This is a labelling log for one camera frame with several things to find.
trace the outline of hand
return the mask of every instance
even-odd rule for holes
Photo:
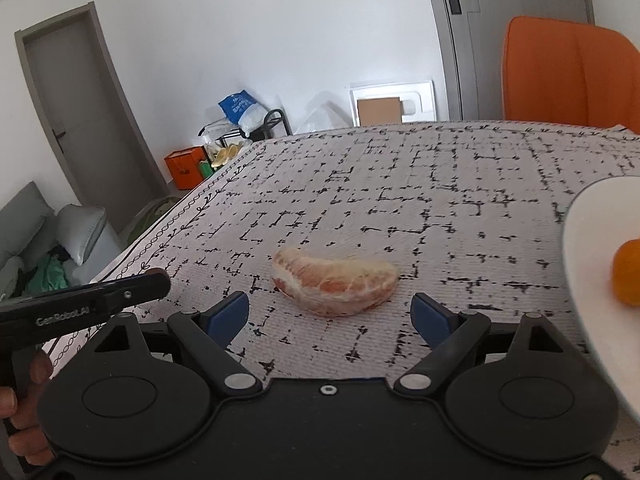
[[[0,387],[0,418],[10,417],[16,430],[21,430],[9,437],[9,448],[16,455],[25,457],[31,465],[45,465],[53,459],[36,414],[38,398],[52,373],[49,356],[39,350],[31,362],[31,384],[24,399],[18,402],[11,388]]]

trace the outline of table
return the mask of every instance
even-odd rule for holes
[[[429,351],[409,319],[420,291],[495,321],[542,312],[585,351],[562,273],[562,216],[591,182],[637,173],[640,138],[620,130],[429,123],[267,140],[187,195],[100,277],[165,268],[172,291],[134,309],[144,321],[244,290],[250,320],[229,351],[263,380],[394,380]],[[284,244],[384,258],[400,270],[398,290],[359,316],[311,316],[274,290],[270,257]],[[63,340],[56,366],[90,333]],[[623,416],[606,458],[629,478],[640,478],[639,443]]]

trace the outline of door frame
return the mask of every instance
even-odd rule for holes
[[[593,0],[584,0],[587,7],[587,20],[595,25],[593,13]],[[462,92],[460,91],[460,72],[456,59],[456,45],[453,41],[453,31],[449,15],[447,0],[431,0],[433,14],[438,31],[440,52],[442,53],[442,65],[444,68],[444,81],[447,89],[447,104],[449,106],[449,120],[460,121],[463,117]]]
[[[120,85],[118,74],[116,73],[113,61],[111,60],[111,56],[104,39],[104,34],[102,33],[102,27],[100,26],[100,20],[98,19],[98,13],[95,9],[94,2],[88,2],[84,6],[68,10],[67,12],[63,12],[62,14],[53,16],[48,20],[37,23],[32,27],[25,28],[24,30],[18,30],[15,33],[15,43],[18,49],[18,57],[20,58],[22,72],[24,73],[24,79],[27,83],[27,88],[29,89],[31,100],[33,101],[33,107],[36,110],[36,114],[38,115],[40,124],[42,125],[42,129],[44,130],[44,134],[49,141],[49,145],[51,146],[53,153],[56,155],[56,159],[60,164],[60,168],[62,168],[66,179],[68,180],[71,188],[76,194],[76,197],[78,197],[81,205],[89,205],[86,197],[84,196],[84,193],[81,190],[81,187],[78,186],[78,181],[73,175],[71,168],[66,161],[65,155],[60,149],[60,145],[58,144],[58,141],[53,133],[53,129],[49,123],[49,118],[45,113],[42,101],[40,100],[40,96],[38,95],[38,90],[33,79],[33,74],[31,73],[29,59],[27,57],[26,51],[26,44],[29,41],[36,40],[37,38],[49,34],[50,32],[59,30],[60,28],[67,26],[69,23],[81,20],[83,18],[88,18],[92,40],[95,40],[95,45],[97,45],[98,51],[101,54],[102,59],[104,60],[107,72],[111,77],[111,81],[113,83],[113,87],[116,92],[119,104],[120,106],[122,106],[127,121],[129,121],[129,126],[134,133],[137,145],[140,147],[140,150],[142,150],[142,153],[140,154],[133,153],[134,158],[139,164],[144,164],[148,167],[148,170],[152,175],[149,184],[152,185],[153,191],[158,196],[158,198],[166,196],[169,194],[169,188],[164,180],[164,177],[162,176],[162,173],[160,173],[160,169],[158,168],[158,165],[156,164],[151,151],[149,150],[149,146],[146,144],[146,141],[142,136],[142,132],[140,131],[138,123],[136,122],[136,118],[134,117],[133,112],[129,107],[129,102],[127,101],[124,90]]]

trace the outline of plate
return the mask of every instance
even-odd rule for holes
[[[632,238],[640,238],[640,176],[601,180],[569,208],[562,259],[590,351],[640,422],[640,308],[620,303],[610,286],[613,256]]]

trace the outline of orange chair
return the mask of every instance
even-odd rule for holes
[[[640,52],[608,28],[519,16],[507,28],[502,100],[507,120],[640,134]]]

